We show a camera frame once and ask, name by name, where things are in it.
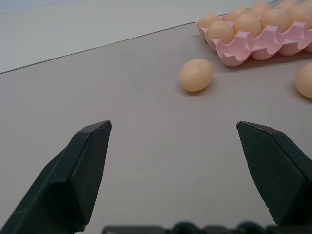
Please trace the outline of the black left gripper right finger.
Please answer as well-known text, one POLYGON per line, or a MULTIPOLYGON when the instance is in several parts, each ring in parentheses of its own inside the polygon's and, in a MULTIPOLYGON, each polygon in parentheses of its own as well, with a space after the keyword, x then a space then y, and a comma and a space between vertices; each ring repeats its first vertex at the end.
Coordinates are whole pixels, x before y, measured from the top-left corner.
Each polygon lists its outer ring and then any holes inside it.
POLYGON ((283 132, 236 125, 252 180, 277 225, 312 223, 312 161, 283 132))

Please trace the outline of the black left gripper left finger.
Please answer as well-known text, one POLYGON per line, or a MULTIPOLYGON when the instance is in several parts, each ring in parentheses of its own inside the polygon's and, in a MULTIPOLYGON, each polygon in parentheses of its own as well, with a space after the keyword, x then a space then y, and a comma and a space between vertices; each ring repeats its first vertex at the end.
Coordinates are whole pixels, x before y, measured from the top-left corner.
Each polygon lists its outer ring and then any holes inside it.
POLYGON ((76 132, 41 171, 2 234, 74 234, 89 224, 102 182, 111 122, 76 132))

